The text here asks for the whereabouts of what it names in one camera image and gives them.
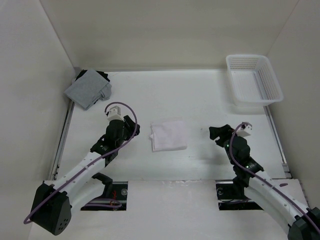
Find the white tank top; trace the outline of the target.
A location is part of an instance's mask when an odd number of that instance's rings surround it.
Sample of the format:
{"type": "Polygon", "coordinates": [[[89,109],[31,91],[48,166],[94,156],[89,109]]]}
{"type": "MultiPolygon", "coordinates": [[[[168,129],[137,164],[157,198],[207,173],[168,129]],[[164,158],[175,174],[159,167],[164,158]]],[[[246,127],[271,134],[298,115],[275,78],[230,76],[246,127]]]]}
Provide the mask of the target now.
{"type": "Polygon", "coordinates": [[[186,124],[183,120],[166,120],[150,125],[151,147],[153,152],[185,150],[187,144],[186,124]]]}

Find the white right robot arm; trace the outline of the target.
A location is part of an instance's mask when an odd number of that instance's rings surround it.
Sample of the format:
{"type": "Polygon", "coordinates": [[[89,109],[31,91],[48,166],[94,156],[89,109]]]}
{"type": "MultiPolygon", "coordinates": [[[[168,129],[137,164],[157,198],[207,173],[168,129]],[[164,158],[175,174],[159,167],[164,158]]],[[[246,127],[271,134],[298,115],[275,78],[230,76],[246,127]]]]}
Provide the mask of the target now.
{"type": "Polygon", "coordinates": [[[254,201],[280,225],[289,240],[318,240],[319,208],[311,209],[281,190],[280,184],[251,157],[251,148],[245,138],[251,131],[249,122],[242,122],[236,128],[228,124],[209,127],[209,138],[224,148],[233,166],[233,194],[254,201]]]}

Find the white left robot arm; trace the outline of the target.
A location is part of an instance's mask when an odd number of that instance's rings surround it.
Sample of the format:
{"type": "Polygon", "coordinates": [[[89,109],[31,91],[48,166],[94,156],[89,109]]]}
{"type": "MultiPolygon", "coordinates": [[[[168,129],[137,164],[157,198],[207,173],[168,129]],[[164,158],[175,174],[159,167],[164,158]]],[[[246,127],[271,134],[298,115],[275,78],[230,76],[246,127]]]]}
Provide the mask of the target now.
{"type": "Polygon", "coordinates": [[[128,115],[109,121],[106,132],[71,171],[36,190],[24,224],[35,223],[54,236],[61,234],[72,214],[90,205],[95,198],[112,195],[113,180],[101,171],[113,161],[130,140],[140,133],[140,125],[128,115]]]}

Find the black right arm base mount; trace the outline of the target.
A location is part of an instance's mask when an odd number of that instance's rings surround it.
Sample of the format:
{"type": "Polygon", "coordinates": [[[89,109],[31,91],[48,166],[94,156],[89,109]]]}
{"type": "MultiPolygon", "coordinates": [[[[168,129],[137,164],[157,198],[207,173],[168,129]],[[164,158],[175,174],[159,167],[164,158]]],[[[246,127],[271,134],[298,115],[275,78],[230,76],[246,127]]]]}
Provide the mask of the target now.
{"type": "Polygon", "coordinates": [[[232,181],[217,181],[216,196],[220,211],[255,211],[262,208],[244,195],[244,190],[232,181]]]}

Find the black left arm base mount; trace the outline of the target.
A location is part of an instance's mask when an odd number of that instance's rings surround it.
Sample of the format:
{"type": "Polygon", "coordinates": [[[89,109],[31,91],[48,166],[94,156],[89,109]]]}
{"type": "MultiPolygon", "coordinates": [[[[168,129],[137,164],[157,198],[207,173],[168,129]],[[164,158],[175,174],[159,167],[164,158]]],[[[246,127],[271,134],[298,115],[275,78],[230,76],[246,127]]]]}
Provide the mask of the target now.
{"type": "Polygon", "coordinates": [[[129,183],[114,182],[110,177],[96,173],[91,177],[103,186],[101,195],[90,200],[81,211],[126,211],[129,183]]]}

